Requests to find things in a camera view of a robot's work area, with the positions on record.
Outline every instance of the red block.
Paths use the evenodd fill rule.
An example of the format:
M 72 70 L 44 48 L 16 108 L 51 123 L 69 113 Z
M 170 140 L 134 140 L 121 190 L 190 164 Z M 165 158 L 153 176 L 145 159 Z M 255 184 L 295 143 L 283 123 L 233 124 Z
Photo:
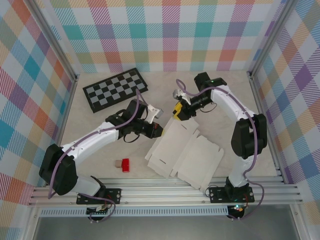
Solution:
M 124 172 L 124 173 L 130 172 L 129 158 L 122 159 L 122 165 L 121 166 L 122 166 L 122 172 Z

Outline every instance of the chessboard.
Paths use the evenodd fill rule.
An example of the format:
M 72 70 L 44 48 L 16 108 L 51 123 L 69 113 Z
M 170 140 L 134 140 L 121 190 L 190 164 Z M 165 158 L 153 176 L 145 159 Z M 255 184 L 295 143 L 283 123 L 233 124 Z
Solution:
M 109 77 L 83 88 L 93 113 L 120 103 L 148 90 L 148 85 L 136 68 Z

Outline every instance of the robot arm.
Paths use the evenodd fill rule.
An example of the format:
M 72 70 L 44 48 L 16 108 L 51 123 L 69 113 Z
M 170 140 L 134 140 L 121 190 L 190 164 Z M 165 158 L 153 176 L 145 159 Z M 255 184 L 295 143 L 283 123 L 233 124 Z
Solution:
M 250 168 L 254 158 L 254 134 L 248 116 L 241 107 L 231 98 L 231 90 L 222 78 L 210 79 L 206 72 L 198 74 L 194 78 L 199 91 L 208 87 L 218 87 L 189 99 L 182 90 L 175 90 L 173 97 L 179 102 L 176 104 L 173 116 L 184 121 L 197 115 L 196 111 L 212 102 L 220 106 L 228 117 L 235 123 L 234 132 L 231 138 L 231 146 L 234 153 L 238 156 L 231 174 L 226 179 L 225 191 L 230 201 L 237 201 L 243 198 L 243 194 L 248 192 L 249 183 L 244 178 L 244 172 Z M 257 131 L 258 154 L 267 146 L 267 120 L 263 114 L 255 114 L 253 111 L 244 107 L 246 112 L 254 121 Z
M 54 183 L 53 189 L 58 195 L 64 195 L 69 192 L 76 192 L 79 194 L 86 194 L 89 196 L 95 196 L 99 198 L 106 198 L 105 186 L 99 182 L 95 177 L 84 177 L 77 175 L 77 167 L 91 154 L 98 151 L 102 147 L 118 139 L 125 137 L 127 134 L 135 133 L 136 135 L 145 135 L 146 137 L 158 138 L 163 133 L 163 128 L 153 122 L 154 118 L 160 117 L 162 110 L 154 108 L 151 105 L 146 105 L 143 102 L 139 102 L 138 112 L 134 119 L 118 129 L 112 129 L 108 131 L 101 131 L 103 129 L 109 129 L 114 126 L 128 121 L 134 114 L 137 105 L 137 100 L 132 100 L 127 109 L 118 111 L 105 119 L 99 127 L 92 132 L 89 132 L 80 139 L 85 139 L 77 146 L 73 145 L 80 139 L 71 143 L 65 144 L 61 147 L 56 144 L 49 146 L 45 152 L 44 159 L 39 171 L 40 177 L 42 177 L 47 183 L 50 183 L 53 169 L 58 159 L 69 148 L 71 150 L 63 158 L 59 165 Z M 146 118 L 141 119 L 143 114 L 146 113 Z

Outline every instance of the white floor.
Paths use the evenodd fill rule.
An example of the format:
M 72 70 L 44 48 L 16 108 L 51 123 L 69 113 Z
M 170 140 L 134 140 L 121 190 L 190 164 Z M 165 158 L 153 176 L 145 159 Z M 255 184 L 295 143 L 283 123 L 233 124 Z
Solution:
M 208 71 L 211 79 L 223 78 L 234 95 L 242 101 L 252 111 L 258 112 L 254 97 L 249 85 L 245 71 Z M 164 114 L 157 119 L 161 126 L 165 126 L 172 111 L 177 103 L 173 99 L 172 92 L 177 88 L 176 79 L 179 78 L 185 82 L 187 90 L 191 93 L 197 93 L 197 87 L 194 83 L 194 77 L 197 72 L 142 72 L 141 75 L 148 84 L 148 91 L 142 95 L 147 103 L 157 108 L 161 108 Z M 130 102 L 127 99 L 116 105 L 108 107 L 96 113 L 92 113 L 83 87 L 95 82 L 101 81 L 115 75 L 114 73 L 83 73 L 80 75 L 78 85 L 75 91 L 70 114 L 65 127 L 62 144 L 70 143 L 99 126 L 105 118 L 125 109 Z M 197 113 L 195 120 L 200 124 L 200 134 L 208 140 L 216 143 L 224 149 L 224 156 L 214 174 L 215 177 L 226 177 L 232 170 L 235 154 L 231 148 L 231 137 L 235 124 L 227 117 L 224 111 L 217 107 L 210 113 Z M 133 139 L 135 135 L 128 136 L 127 141 Z M 145 155 L 151 148 L 155 139 L 148 139 L 141 136 L 136 142 L 125 143 L 122 139 L 113 142 L 86 159 L 78 168 L 78 174 L 85 176 L 93 175 L 97 178 L 159 178 L 157 173 L 147 167 Z M 121 169 L 115 168 L 115 160 L 124 158 L 130 159 L 130 172 L 123 173 Z M 258 156 L 256 165 L 250 173 L 252 176 L 276 176 L 276 170 L 269 151 L 265 148 L 262 154 Z

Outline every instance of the colorful checkered pattern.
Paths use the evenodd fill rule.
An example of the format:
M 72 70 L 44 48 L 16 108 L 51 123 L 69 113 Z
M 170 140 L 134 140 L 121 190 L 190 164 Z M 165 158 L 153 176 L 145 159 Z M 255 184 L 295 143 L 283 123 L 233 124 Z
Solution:
M 290 183 L 320 236 L 320 1 L 300 0 L 255 78 Z
M 264 47 L 268 41 L 268 38 L 270 36 L 270 33 L 274 30 L 275 23 L 278 21 L 280 15 L 282 13 L 282 10 L 284 9 L 284 6 L 286 5 L 287 1 L 288 0 L 281 0 L 280 4 L 275 12 L 275 15 L 272 18 L 272 21 L 271 21 L 267 31 L 265 32 L 263 38 L 262 38 L 262 41 L 259 45 L 258 50 L 255 52 L 253 61 L 251 62 L 250 67 L 249 67 L 249 72 L 251 72 L 253 70 L 253 67 L 256 64 L 257 59 L 260 56 L 261 51 L 264 49 Z
M 135 67 L 140 72 L 241 70 L 274 0 L 50 2 L 82 69 L 95 73 Z
M 0 6 L 0 239 L 15 240 L 71 81 L 23 0 Z

